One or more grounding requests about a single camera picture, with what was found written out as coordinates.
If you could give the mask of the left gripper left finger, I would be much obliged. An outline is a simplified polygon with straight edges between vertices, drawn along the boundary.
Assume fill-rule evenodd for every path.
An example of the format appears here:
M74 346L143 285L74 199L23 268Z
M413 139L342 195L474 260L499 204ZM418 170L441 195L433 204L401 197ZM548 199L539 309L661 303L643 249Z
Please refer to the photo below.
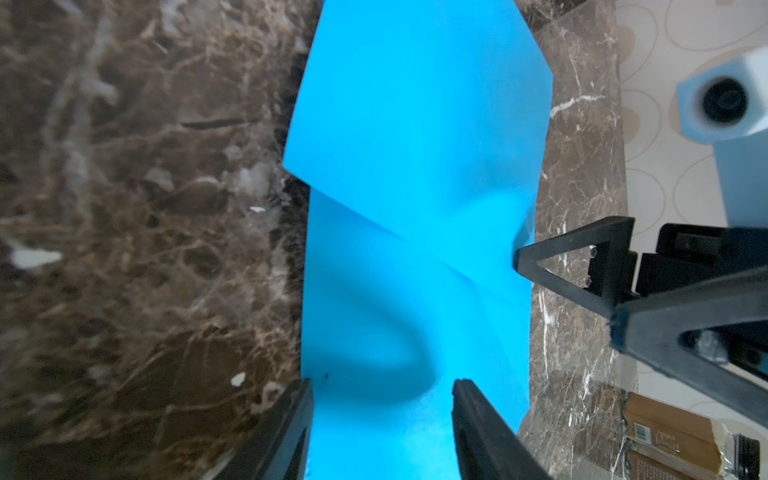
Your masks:
M218 478L304 479L313 415L311 381L299 379L291 382Z

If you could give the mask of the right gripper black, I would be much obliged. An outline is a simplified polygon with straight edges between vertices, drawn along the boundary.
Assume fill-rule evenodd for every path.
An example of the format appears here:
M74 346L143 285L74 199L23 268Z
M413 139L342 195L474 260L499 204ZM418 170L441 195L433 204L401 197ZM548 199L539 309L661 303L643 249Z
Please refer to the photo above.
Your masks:
M634 224L609 216L536 242L515 252L513 268L609 317L614 349L766 426L767 390L697 353L693 334L767 318L767 230L664 225L635 285L651 296L623 303L634 297Z

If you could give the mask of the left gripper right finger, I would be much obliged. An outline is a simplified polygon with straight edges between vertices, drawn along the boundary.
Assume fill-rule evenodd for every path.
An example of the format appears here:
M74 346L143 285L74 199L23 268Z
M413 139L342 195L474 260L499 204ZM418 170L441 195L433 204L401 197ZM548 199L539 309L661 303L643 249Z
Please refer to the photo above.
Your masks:
M549 479L473 381L455 381L452 394L454 440L463 479Z

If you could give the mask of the blue paper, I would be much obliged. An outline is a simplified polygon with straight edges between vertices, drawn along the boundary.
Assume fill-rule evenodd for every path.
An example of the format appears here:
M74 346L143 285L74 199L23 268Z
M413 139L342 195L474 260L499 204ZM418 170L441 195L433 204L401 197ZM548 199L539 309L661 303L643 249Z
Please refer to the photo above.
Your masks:
M327 1L284 165L509 298L552 87L512 1Z
M313 191L303 294L301 373L315 400L308 478L458 478L458 379L519 428L530 284L494 294Z

